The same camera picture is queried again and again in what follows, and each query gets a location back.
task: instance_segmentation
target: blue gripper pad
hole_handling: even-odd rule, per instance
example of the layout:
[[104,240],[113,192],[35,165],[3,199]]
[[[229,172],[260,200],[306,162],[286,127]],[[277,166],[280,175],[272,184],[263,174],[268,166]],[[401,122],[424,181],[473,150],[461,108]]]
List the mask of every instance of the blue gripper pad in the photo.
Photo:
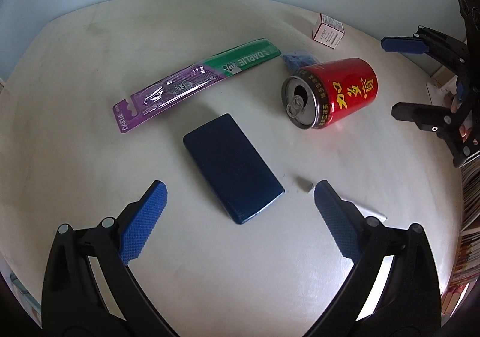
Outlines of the blue gripper pad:
[[121,233],[120,250],[118,252],[123,265],[140,256],[150,233],[157,223],[163,209],[167,205],[167,186],[157,181],[152,184],[141,198],[141,205],[130,223]]
[[340,199],[326,180],[316,185],[314,196],[315,205],[340,252],[355,264],[362,253],[360,238],[365,221],[363,215],[353,203]]
[[382,49],[390,53],[423,54],[430,47],[421,39],[408,37],[385,37],[382,39]]
[[462,101],[463,99],[465,99],[465,93],[467,93],[468,91],[466,91],[464,88],[463,88],[463,84],[461,81],[459,81],[459,79],[457,79],[457,97],[458,97],[458,100]]

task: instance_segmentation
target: can pull tab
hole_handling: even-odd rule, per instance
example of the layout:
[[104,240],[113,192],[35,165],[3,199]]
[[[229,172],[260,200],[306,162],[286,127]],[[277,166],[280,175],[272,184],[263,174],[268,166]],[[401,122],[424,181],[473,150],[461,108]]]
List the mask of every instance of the can pull tab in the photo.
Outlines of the can pull tab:
[[286,113],[291,118],[297,117],[297,115],[299,115],[305,109],[303,98],[298,94],[292,97],[292,100],[286,106]]

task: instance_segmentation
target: blue phone case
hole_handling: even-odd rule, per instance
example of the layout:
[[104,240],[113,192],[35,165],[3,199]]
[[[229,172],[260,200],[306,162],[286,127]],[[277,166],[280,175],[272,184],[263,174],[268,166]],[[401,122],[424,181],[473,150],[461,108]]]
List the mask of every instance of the blue phone case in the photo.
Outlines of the blue phone case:
[[230,114],[183,137],[200,172],[239,225],[285,190]]

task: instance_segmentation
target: toothbrush package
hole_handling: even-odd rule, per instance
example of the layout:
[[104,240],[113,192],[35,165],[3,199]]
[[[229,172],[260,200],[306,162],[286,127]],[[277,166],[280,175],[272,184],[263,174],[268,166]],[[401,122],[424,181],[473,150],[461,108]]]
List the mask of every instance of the toothbrush package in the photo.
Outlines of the toothbrush package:
[[136,115],[127,100],[114,105],[118,128],[126,133],[192,94],[280,54],[269,41],[258,39],[195,63],[132,94]]

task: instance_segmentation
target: bookshelf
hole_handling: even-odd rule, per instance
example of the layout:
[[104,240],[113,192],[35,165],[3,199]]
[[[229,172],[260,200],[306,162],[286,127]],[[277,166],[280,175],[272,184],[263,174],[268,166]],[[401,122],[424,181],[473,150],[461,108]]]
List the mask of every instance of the bookshelf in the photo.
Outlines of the bookshelf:
[[451,315],[469,286],[480,276],[480,160],[461,169],[463,217],[450,283],[442,295],[442,313]]

